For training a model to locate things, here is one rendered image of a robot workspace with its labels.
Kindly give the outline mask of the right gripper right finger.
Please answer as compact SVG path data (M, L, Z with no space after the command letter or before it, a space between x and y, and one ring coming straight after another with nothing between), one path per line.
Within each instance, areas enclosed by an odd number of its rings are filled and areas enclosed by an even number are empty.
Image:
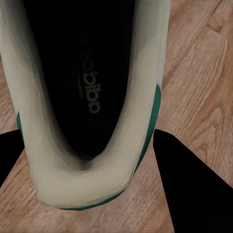
M174 135L153 134L175 233L233 233L233 188Z

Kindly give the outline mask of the gym shoe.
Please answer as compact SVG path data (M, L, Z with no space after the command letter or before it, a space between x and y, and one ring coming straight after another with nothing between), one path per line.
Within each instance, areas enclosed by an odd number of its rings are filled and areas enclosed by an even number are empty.
M116 199L161 104L170 0L0 0L0 54L40 201Z

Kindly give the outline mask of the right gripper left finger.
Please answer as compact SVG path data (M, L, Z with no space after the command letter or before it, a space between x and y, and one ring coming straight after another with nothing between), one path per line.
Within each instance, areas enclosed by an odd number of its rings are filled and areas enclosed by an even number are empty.
M19 129L0 134L0 188L24 149Z

